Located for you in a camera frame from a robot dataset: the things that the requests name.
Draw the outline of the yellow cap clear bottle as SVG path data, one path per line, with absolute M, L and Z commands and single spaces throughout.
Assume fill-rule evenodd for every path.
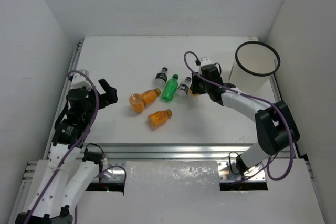
M 198 96 L 197 93 L 193 93 L 191 90 L 189 90 L 189 93 L 190 93 L 192 96 L 194 96 L 194 97 Z

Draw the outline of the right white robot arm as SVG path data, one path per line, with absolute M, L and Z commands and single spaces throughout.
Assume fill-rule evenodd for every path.
M 236 157 L 232 172 L 237 171 L 243 175 L 261 161 L 271 159 L 289 147 L 290 161 L 283 175 L 273 177 L 269 168 L 266 168 L 269 178 L 274 181 L 287 177 L 293 165 L 293 144 L 300 139 L 300 133 L 286 103 L 270 103 L 265 99 L 241 93 L 232 84 L 208 81 L 198 73 L 192 74 L 191 92 L 207 93 L 212 101 L 234 109 L 255 123 L 257 142 Z

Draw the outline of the orange bottle facing camera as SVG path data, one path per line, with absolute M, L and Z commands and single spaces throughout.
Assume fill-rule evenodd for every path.
M 144 101 L 141 94 L 135 93 L 129 97 L 132 110 L 135 113 L 142 113 L 144 110 Z

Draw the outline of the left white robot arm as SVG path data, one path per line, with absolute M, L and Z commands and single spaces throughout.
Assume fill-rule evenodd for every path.
M 92 180 L 102 171 L 103 154 L 85 151 L 78 170 L 71 171 L 97 112 L 117 103 L 117 90 L 105 79 L 103 94 L 87 83 L 75 84 L 66 95 L 66 104 L 55 122 L 48 165 L 36 196 L 15 223 L 75 223 L 76 206 Z

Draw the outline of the orange bottle front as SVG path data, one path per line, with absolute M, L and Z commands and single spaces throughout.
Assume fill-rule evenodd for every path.
M 170 109 L 157 111 L 147 117 L 147 123 L 151 129 L 156 129 L 166 123 L 172 117 L 173 113 Z

